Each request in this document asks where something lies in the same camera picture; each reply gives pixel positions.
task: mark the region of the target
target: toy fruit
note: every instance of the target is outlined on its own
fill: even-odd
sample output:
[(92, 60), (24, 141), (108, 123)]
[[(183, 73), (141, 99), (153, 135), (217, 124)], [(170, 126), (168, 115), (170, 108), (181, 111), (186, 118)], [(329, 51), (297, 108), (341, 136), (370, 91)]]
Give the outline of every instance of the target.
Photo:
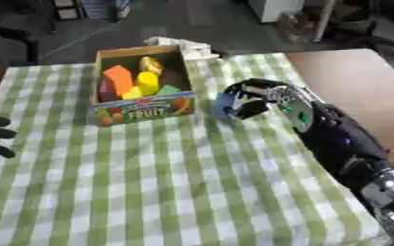
[(157, 93), (157, 95), (171, 95), (179, 92), (181, 92), (180, 89), (174, 86), (166, 85), (162, 87), (162, 89), (159, 91), (159, 93)]
[(133, 100), (140, 97), (142, 97), (140, 87), (133, 86), (133, 88), (128, 93), (122, 95), (122, 100)]
[(101, 102), (111, 102), (119, 99), (116, 95), (116, 92), (114, 91), (114, 87), (111, 86), (111, 83), (106, 80), (101, 82), (101, 85), (98, 89), (98, 95)]
[(139, 73), (136, 83), (143, 96), (154, 95), (159, 91), (159, 77), (153, 72)]
[(122, 67), (116, 65), (103, 72), (106, 80), (114, 87), (117, 96), (121, 96), (130, 91), (133, 87), (132, 73)]
[(157, 76), (161, 75), (164, 67), (155, 59), (150, 57), (143, 57), (140, 60), (140, 70), (155, 73)]

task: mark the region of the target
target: checkered tablecloth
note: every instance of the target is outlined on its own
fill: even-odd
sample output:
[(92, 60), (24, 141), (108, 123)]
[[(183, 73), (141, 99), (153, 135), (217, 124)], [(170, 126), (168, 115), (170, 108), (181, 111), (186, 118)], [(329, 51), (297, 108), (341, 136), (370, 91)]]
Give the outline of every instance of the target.
[(0, 114), (0, 245), (382, 245), (364, 207), (277, 111), (217, 122), (249, 77), (301, 83), (282, 54), (187, 64), (196, 112), (110, 128), (89, 113), (91, 64), (10, 68)]

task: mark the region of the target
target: floor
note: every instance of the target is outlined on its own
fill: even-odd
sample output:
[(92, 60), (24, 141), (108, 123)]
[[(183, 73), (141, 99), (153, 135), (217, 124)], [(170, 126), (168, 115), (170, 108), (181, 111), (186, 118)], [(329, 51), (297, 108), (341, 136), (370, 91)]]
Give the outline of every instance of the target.
[[(206, 42), (234, 54), (335, 47), (333, 43), (289, 43), (276, 25), (259, 24), (249, 6), (238, 0), (132, 0), (126, 19), (116, 23), (104, 19), (60, 21), (53, 34), (46, 32), (46, 23), (34, 14), (3, 14), (1, 24), (32, 32), (40, 40), (41, 64), (94, 62), (98, 50), (139, 46), (152, 36)], [(383, 18), (377, 34), (394, 39), (394, 24)], [(13, 42), (2, 50), (12, 60), (21, 59), (23, 52), (23, 47)], [(394, 66), (393, 57), (385, 58)]]

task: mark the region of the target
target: box label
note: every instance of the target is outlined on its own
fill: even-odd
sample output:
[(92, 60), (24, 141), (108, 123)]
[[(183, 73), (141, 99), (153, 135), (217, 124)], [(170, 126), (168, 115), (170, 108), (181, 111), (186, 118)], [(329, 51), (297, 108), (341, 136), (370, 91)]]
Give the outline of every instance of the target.
[(132, 105), (109, 104), (94, 110), (99, 125), (110, 126), (192, 113), (194, 97), (177, 97)]

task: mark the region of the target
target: fruit box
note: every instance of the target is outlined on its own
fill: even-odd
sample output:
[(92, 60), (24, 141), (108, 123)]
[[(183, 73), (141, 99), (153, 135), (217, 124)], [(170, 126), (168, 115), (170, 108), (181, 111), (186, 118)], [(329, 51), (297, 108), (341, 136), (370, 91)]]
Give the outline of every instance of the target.
[[(156, 59), (164, 66), (160, 76), (160, 87), (170, 85), (179, 88), (181, 92), (147, 96), (135, 100), (100, 102), (98, 88), (103, 81), (103, 71), (122, 65), (132, 72), (135, 81), (140, 72), (140, 60), (146, 56)], [(92, 91), (92, 110), (100, 126), (128, 124), (194, 112), (195, 93), (192, 91), (185, 62), (177, 46), (146, 46), (99, 51)]]

